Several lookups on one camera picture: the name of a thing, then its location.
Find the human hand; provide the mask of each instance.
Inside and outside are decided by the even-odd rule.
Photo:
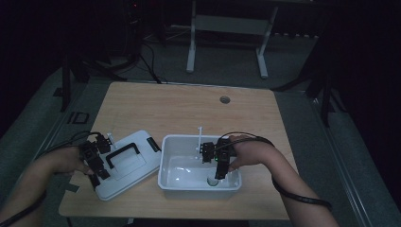
[[[231,141],[251,138],[247,135],[230,136]],[[274,146],[260,141],[245,141],[234,144],[236,158],[231,162],[229,171],[233,171],[241,166],[252,166],[269,164],[270,157],[274,153],[280,153]]]
[[[73,175],[75,170],[92,175],[94,171],[79,159],[78,147],[56,149],[37,160],[40,165],[48,166],[52,173]]]

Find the black cable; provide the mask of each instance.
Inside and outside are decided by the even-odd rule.
[[[231,132],[227,132],[227,133],[221,135],[221,136],[220,136],[220,139],[221,139],[222,137],[226,136],[226,135],[229,135],[229,134],[247,134],[247,135],[256,137],[256,135],[251,134],[251,133],[247,133],[247,132],[244,132],[244,131],[231,131]]]
[[[323,201],[323,200],[319,200],[319,199],[313,199],[313,198],[309,198],[309,197],[303,197],[303,196],[299,196],[296,194],[292,194],[290,192],[287,192],[283,187],[280,186],[280,184],[278,184],[273,177],[271,177],[271,181],[273,182],[273,185],[275,187],[275,189],[280,192],[280,194],[282,194],[283,196],[293,199],[295,201],[300,201],[303,203],[308,203],[308,204],[315,204],[315,205],[322,205],[327,207],[327,209],[329,209],[331,211],[332,209],[332,205],[330,202],[328,201]]]
[[[15,221],[29,215],[32,211],[38,209],[38,207],[42,204],[44,201],[44,198],[46,198],[46,191],[35,201],[33,202],[32,205],[28,206],[28,208],[24,209],[20,213],[12,216],[11,218],[8,218],[7,220],[3,221],[0,223],[0,227],[7,227],[10,226],[11,224],[15,223]]]
[[[82,136],[80,136],[80,137],[78,137],[78,138],[76,138],[79,134],[82,134],[82,133],[85,133],[85,134],[82,135]],[[96,131],[95,131],[95,132],[90,132],[90,131],[81,131],[81,132],[78,132],[78,133],[76,133],[75,135],[73,135],[71,139],[69,139],[69,140],[67,140],[67,141],[63,141],[63,142],[61,142],[61,143],[59,143],[59,144],[57,144],[57,145],[55,145],[55,146],[53,146],[53,147],[50,147],[50,148],[48,148],[48,149],[42,151],[41,153],[39,153],[39,154],[35,157],[35,160],[37,160],[38,158],[44,156],[45,154],[47,154],[47,153],[49,153],[49,152],[51,152],[51,151],[53,151],[53,150],[55,150],[55,149],[67,147],[67,146],[69,146],[69,145],[71,146],[72,143],[74,143],[74,142],[76,142],[76,141],[78,141],[78,140],[80,140],[80,139],[87,138],[88,136],[94,135],[94,134],[100,135],[101,133],[100,133],[100,132],[96,132]]]
[[[229,132],[229,133],[223,134],[220,138],[224,137],[225,135],[232,134],[232,133],[245,133],[245,134],[248,134],[248,135],[252,135],[252,134],[246,133],[246,132],[234,131],[234,132]],[[229,146],[231,146],[231,145],[238,144],[238,143],[242,143],[242,142],[246,142],[246,141],[259,141],[259,142],[267,143],[267,144],[270,144],[270,145],[274,146],[274,144],[273,144],[270,140],[268,140],[268,139],[266,139],[266,138],[264,138],[264,137],[256,136],[256,135],[253,135],[253,136],[254,136],[254,137],[249,137],[249,138],[243,138],[243,139],[235,140],[235,141],[233,141],[233,142],[231,142],[231,143],[228,143],[228,144],[225,144],[225,145],[220,146],[220,147],[218,147],[218,148],[215,148],[215,149],[213,150],[213,152],[214,152],[214,151],[217,151],[217,150],[219,150],[219,149],[221,149],[221,148],[226,148],[226,147],[229,147]],[[272,180],[273,185],[274,185],[274,187],[276,188],[276,190],[277,190],[280,194],[282,194],[283,196],[285,196],[285,197],[287,197],[287,198],[293,199],[293,200],[295,200],[295,201],[303,202],[303,203],[315,204],[315,205],[322,205],[322,206],[327,207],[330,211],[331,211],[331,209],[332,209],[332,205],[331,205],[331,203],[328,202],[328,201],[313,199],[313,198],[309,198],[309,197],[303,197],[303,196],[299,196],[299,195],[296,195],[296,194],[287,192],[283,187],[280,186],[280,184],[278,184],[278,182],[276,182],[276,181],[272,178],[272,176],[271,176],[271,180]]]
[[[143,57],[142,57],[142,60],[143,60],[144,63],[147,65],[148,71],[149,71],[150,74],[153,76],[153,79],[154,79],[157,83],[162,83],[162,82],[160,81],[160,79],[163,79],[163,80],[165,81],[165,83],[168,83],[168,81],[167,81],[166,78],[157,77],[157,76],[156,76],[156,73],[154,72],[154,58],[155,58],[155,54],[154,54],[153,48],[152,48],[150,45],[145,44],[145,43],[143,43],[143,45],[146,46],[146,47],[150,50],[150,52],[151,52],[151,66],[148,66],[148,64],[147,64],[146,61],[143,59]]]
[[[142,61],[144,62],[144,64],[147,66],[148,71],[150,72],[150,75],[153,77],[153,79],[157,82],[157,83],[162,83],[157,77],[156,75],[153,73],[153,71],[151,70],[150,66],[148,65],[147,61],[144,59],[144,57],[142,55],[139,55],[139,57],[142,59]]]

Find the gray carpet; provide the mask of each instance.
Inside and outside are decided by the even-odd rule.
[[[265,54],[270,76],[261,79],[252,48],[232,47],[225,42],[219,47],[200,39],[195,72],[187,74],[185,38],[172,39],[167,47],[149,40],[151,37],[148,44],[155,53],[154,72],[163,81],[266,89],[295,79],[315,43],[308,38],[270,38]],[[142,53],[151,64],[150,49],[144,46]],[[142,61],[119,75],[133,82],[151,82]],[[61,70],[48,78],[0,141],[2,201],[36,152],[68,139],[77,131],[91,129],[109,84],[109,79],[96,73],[88,84],[74,82],[73,102],[65,113],[60,113],[61,99],[52,95],[61,86]],[[349,115],[339,110],[331,113],[331,127],[325,128],[318,117],[319,103],[302,92],[306,86],[304,83],[287,92],[275,93],[300,175],[322,198],[333,203],[333,214],[341,226],[399,226],[399,211]],[[88,123],[67,124],[72,112],[88,113]],[[58,214],[67,183],[68,179],[56,176],[49,185],[44,226],[68,226],[66,219]],[[127,223],[124,218],[71,218],[71,221],[74,226],[123,226]],[[291,226],[289,221],[282,220],[250,220],[249,224],[252,227]]]

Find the forearm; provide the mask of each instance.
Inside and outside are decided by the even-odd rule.
[[[49,166],[42,162],[29,166],[0,211],[0,222],[32,205],[44,193],[52,174]],[[40,226],[41,220],[42,207],[39,207],[12,226]]]
[[[319,199],[280,151],[266,156],[263,164],[269,169],[272,178],[287,192]],[[324,206],[295,201],[283,195],[282,200],[294,226],[339,226]]]

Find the wooden table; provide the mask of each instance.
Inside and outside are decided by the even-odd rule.
[[[222,96],[230,103],[220,102]],[[112,83],[92,131],[111,132],[120,140],[135,131],[148,131],[159,146],[168,134],[222,135],[245,131],[269,138],[296,169],[286,130],[269,90]],[[280,195],[264,166],[243,166],[242,187],[224,201],[168,200],[157,184],[157,174],[110,201],[101,201],[89,179],[76,173],[66,191],[60,213],[67,217],[288,219]]]

